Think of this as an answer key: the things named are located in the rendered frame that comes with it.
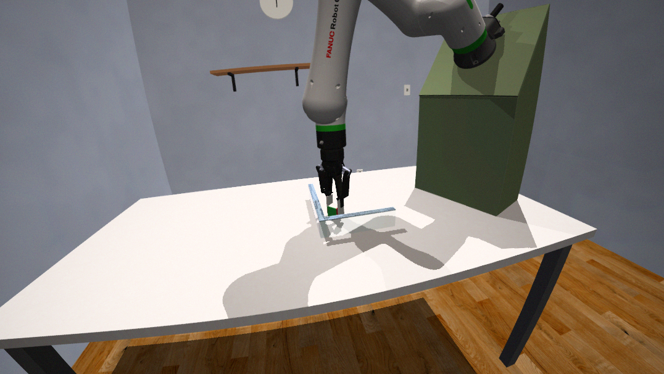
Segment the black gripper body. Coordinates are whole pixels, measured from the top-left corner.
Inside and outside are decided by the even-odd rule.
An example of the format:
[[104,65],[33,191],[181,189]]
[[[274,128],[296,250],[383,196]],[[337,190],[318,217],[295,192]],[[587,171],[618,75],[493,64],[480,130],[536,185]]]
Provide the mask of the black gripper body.
[[[343,162],[344,148],[335,151],[325,151],[320,149],[320,155],[322,160],[322,167],[325,169],[326,166],[329,166],[329,176],[333,176],[331,167],[335,167],[337,176],[341,174],[342,166],[345,166]],[[326,160],[326,162],[324,162],[324,160]]]

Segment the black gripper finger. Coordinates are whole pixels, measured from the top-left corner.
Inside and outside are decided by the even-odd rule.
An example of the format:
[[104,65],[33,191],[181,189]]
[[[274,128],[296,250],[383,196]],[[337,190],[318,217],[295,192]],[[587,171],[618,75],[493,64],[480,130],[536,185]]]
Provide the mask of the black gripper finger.
[[329,176],[329,166],[326,166],[325,169],[322,165],[316,166],[318,172],[318,182],[320,182],[321,193],[324,193],[326,196],[326,208],[328,205],[333,203],[332,187],[333,187],[333,176]]
[[[337,190],[338,215],[344,214],[344,198],[349,196],[349,182],[352,169],[342,166],[340,175],[337,176],[335,167],[331,167],[333,179]],[[343,177],[342,177],[343,174]]]

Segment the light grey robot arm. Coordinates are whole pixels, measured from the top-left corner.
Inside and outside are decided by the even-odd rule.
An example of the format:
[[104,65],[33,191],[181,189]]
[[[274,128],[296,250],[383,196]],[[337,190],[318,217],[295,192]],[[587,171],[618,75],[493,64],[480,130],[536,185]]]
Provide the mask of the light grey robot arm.
[[[368,0],[409,37],[441,35],[454,62],[471,69],[496,50],[504,27],[495,17],[498,3],[482,17],[475,0]],[[303,110],[315,122],[317,147],[346,147],[347,74],[361,0],[318,0],[317,24]]]

